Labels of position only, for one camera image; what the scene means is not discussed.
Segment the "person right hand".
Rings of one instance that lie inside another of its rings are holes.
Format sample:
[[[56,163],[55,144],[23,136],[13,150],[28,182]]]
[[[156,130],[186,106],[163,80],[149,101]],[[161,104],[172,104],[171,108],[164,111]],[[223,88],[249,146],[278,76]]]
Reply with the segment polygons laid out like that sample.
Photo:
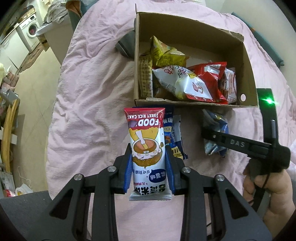
[[[256,176],[252,181],[247,166],[243,172],[243,197],[249,204],[253,204],[255,186],[264,187],[270,192],[270,205],[263,221],[274,240],[291,240],[295,235],[295,204],[293,202],[292,181],[286,170],[271,173],[267,176]]]

